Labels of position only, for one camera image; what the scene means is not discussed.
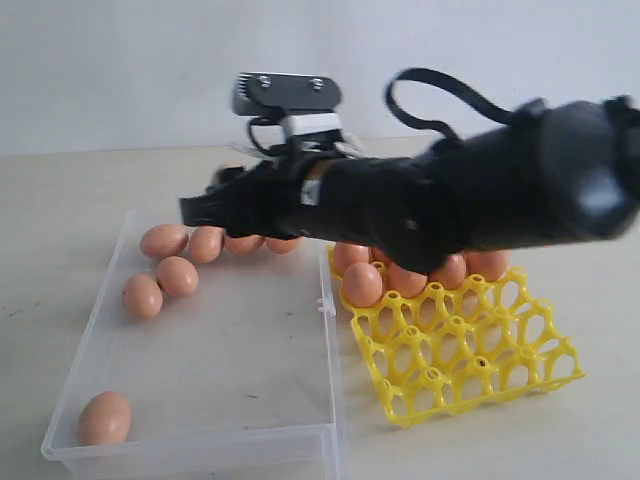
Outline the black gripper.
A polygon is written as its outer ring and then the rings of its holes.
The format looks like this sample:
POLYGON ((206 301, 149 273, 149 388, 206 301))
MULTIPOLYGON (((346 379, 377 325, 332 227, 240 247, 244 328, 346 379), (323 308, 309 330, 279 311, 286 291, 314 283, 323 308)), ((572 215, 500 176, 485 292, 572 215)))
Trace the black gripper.
POLYGON ((439 247, 426 212, 432 183, 409 158, 272 162, 223 167, 204 195, 180 198, 186 226, 231 226, 272 238, 305 236, 399 250, 439 247))

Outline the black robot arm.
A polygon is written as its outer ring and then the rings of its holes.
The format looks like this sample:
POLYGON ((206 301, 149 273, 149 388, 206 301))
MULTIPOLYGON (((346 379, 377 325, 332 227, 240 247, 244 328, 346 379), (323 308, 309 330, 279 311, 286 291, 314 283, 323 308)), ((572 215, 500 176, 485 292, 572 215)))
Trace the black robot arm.
POLYGON ((263 162, 179 207, 190 227, 376 247, 424 274, 462 251, 612 240, 639 214, 639 112, 580 101, 413 158, 263 162))

